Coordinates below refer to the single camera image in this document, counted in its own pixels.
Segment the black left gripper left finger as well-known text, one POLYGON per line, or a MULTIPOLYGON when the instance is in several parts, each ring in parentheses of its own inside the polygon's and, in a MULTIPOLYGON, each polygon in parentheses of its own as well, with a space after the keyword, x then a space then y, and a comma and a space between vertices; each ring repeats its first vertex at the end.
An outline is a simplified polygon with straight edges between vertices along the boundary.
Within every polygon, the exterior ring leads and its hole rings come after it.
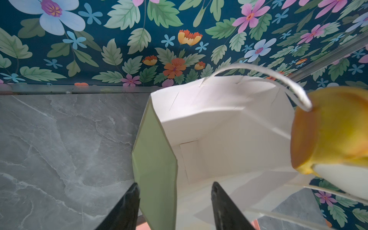
POLYGON ((140 189, 133 183, 96 230, 135 230, 140 205, 140 189))

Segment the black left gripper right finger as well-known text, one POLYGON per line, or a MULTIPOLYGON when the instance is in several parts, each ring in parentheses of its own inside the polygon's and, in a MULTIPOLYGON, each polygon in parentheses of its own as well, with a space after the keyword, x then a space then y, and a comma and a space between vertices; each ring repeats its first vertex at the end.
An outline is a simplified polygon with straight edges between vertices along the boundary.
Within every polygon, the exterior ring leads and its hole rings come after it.
POLYGON ((211 201, 217 230, 255 230, 218 182, 212 185, 211 201))

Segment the painted landscape paper bag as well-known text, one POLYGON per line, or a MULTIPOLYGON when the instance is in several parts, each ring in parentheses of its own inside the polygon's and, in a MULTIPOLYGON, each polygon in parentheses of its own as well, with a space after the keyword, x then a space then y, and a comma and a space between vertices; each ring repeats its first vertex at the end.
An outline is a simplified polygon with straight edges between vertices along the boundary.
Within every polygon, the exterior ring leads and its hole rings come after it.
MULTIPOLYGON (((216 70, 150 94, 132 151, 146 222, 153 230, 216 229, 211 189, 218 182, 250 223, 269 217, 322 230, 313 220, 275 212, 320 177, 301 174, 291 165, 295 111, 312 109, 308 93, 265 67, 225 67, 232 69, 254 70, 268 79, 222 76, 216 70)), ((368 202, 338 187, 313 189, 331 212, 331 194, 341 204, 368 202)))

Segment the small croissant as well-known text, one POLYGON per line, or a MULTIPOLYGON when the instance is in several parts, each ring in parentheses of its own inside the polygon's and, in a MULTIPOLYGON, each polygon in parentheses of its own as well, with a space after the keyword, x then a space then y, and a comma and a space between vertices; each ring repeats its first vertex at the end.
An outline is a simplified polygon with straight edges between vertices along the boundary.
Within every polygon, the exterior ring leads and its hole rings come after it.
POLYGON ((290 156, 301 174, 316 164, 368 166, 368 91, 336 86, 308 93, 312 109, 295 111, 290 156))

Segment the metal tongs white tips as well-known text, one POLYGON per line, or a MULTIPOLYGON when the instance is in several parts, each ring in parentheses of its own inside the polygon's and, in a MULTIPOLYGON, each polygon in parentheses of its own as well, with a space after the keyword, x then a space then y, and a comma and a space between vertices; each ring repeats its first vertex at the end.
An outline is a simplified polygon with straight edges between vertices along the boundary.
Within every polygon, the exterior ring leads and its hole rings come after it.
POLYGON ((344 192, 368 200, 368 169, 346 164, 316 164, 313 170, 344 192))

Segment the pink plastic tray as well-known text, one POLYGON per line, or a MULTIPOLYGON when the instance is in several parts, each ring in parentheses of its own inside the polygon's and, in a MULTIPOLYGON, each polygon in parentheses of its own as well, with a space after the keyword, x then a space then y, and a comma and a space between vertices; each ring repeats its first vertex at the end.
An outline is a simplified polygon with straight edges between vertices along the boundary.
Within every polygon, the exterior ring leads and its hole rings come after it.
MULTIPOLYGON (((254 227, 255 230, 260 230, 258 220, 254 220, 251 224, 252 224, 252 226, 254 227)), ((150 230, 150 227, 149 227, 148 223, 145 222, 143 224, 138 225, 136 227, 136 230, 150 230)))

